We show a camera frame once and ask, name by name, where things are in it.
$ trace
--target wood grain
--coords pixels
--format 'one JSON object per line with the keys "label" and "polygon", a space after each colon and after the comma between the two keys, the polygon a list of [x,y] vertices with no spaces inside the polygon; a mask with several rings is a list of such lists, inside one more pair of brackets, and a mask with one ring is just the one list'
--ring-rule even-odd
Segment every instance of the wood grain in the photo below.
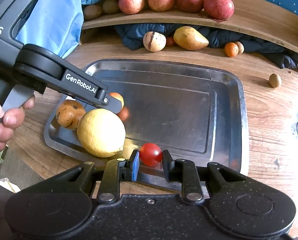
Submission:
{"label": "wood grain", "polygon": [[118,13],[104,15],[83,24],[83,29],[129,23],[182,23],[216,27],[271,41],[298,52],[298,16],[265,0],[232,0],[234,15],[227,21],[216,22],[199,14],[178,10],[154,12],[145,10],[134,15]]}
{"label": "wood grain", "polygon": [[[280,70],[258,54],[243,53],[228,58],[221,49],[184,51],[174,47],[156,53],[145,49],[131,51],[122,45],[117,35],[103,31],[97,39],[77,47],[67,60],[83,68],[103,58],[192,63],[224,69],[238,76],[244,87],[249,123],[249,176],[285,192],[294,200],[297,215],[290,234],[298,236],[298,136],[293,128],[298,113],[298,73]],[[282,85],[277,89],[268,85],[272,73],[282,78]],[[47,89],[44,95],[36,94],[36,97],[35,107],[27,111],[24,124],[8,144],[39,175],[49,178],[77,162],[48,148],[43,139],[47,119],[61,95]],[[164,193],[135,183],[123,183],[121,192]]]}

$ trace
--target potato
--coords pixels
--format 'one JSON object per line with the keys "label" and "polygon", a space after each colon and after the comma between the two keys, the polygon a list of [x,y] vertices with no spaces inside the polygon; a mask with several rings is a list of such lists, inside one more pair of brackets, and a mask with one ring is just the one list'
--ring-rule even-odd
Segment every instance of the potato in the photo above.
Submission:
{"label": "potato", "polygon": [[173,7],[174,0],[148,0],[149,7],[157,12],[168,11]]}
{"label": "potato", "polygon": [[97,4],[88,5],[83,10],[83,17],[86,20],[94,20],[99,18],[102,15],[102,6]]}
{"label": "potato", "polygon": [[116,0],[106,0],[102,5],[102,9],[105,14],[115,14],[120,11]]}
{"label": "potato", "polygon": [[205,0],[204,11],[218,20],[228,20],[234,13],[232,0]]}
{"label": "potato", "polygon": [[118,6],[126,14],[136,14],[144,8],[145,0],[119,0]]}
{"label": "potato", "polygon": [[204,0],[177,0],[179,10],[186,13],[199,13],[203,9]]}
{"label": "potato", "polygon": [[273,73],[273,74],[269,77],[269,84],[270,84],[273,88],[278,88],[278,87],[281,86],[281,84],[282,84],[281,77],[280,77],[278,74]]}
{"label": "potato", "polygon": [[178,28],[173,38],[177,45],[187,50],[203,49],[209,45],[209,41],[200,32],[189,26]]}

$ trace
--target wooden table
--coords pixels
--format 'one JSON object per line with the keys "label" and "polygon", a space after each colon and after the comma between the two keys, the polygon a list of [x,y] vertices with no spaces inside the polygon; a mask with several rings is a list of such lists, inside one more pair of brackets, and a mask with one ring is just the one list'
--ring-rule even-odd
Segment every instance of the wooden table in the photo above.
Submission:
{"label": "wooden table", "polygon": [[[257,54],[228,58],[220,49],[198,52],[166,48],[150,53],[131,51],[112,35],[78,46],[67,60],[79,68],[103,58],[156,59],[192,63],[232,72],[241,80],[247,106],[250,135],[249,176],[289,195],[297,206],[296,220],[290,234],[298,236],[298,73],[278,69]],[[282,86],[268,85],[272,73],[282,78]],[[34,109],[26,113],[24,124],[8,143],[19,157],[43,178],[49,178],[77,164],[77,161],[45,145],[43,130],[61,95],[46,89],[36,94]],[[162,194],[165,191],[136,183],[121,184],[121,193]]]}

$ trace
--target brown fruit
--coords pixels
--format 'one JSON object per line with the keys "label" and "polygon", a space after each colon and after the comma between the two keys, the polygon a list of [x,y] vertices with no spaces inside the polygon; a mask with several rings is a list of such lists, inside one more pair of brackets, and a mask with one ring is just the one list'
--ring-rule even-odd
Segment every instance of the brown fruit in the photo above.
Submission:
{"label": "brown fruit", "polygon": [[99,18],[102,15],[102,6],[97,4],[88,5],[83,10],[83,17],[86,20],[94,20]]}
{"label": "brown fruit", "polygon": [[149,7],[157,12],[168,11],[173,7],[174,0],[148,0]]}
{"label": "brown fruit", "polygon": [[102,5],[102,9],[105,14],[115,14],[120,11],[116,0],[106,0]]}
{"label": "brown fruit", "polygon": [[56,120],[64,128],[76,129],[85,113],[79,102],[67,99],[57,107]]}
{"label": "brown fruit", "polygon": [[282,80],[281,77],[278,74],[273,73],[270,77],[269,77],[269,83],[272,87],[274,88],[278,88],[279,86],[281,86],[282,84]]}
{"label": "brown fruit", "polygon": [[177,0],[179,10],[186,13],[199,13],[203,9],[204,0]]}
{"label": "brown fruit", "polygon": [[145,0],[119,0],[118,6],[126,14],[136,14],[144,8]]}

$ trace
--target metal screw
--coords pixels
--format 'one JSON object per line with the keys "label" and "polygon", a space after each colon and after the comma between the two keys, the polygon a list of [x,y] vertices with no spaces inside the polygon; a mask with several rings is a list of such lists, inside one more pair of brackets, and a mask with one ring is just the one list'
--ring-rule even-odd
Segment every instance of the metal screw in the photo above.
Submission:
{"label": "metal screw", "polygon": [[202,200],[202,195],[196,192],[189,193],[187,194],[187,199],[191,201],[199,201],[199,200]]}
{"label": "metal screw", "polygon": [[149,198],[146,201],[148,204],[154,204],[154,202],[155,202],[153,199],[149,199]]}
{"label": "metal screw", "polygon": [[99,196],[99,199],[104,202],[112,201],[112,200],[114,200],[114,195],[111,193],[102,193]]}

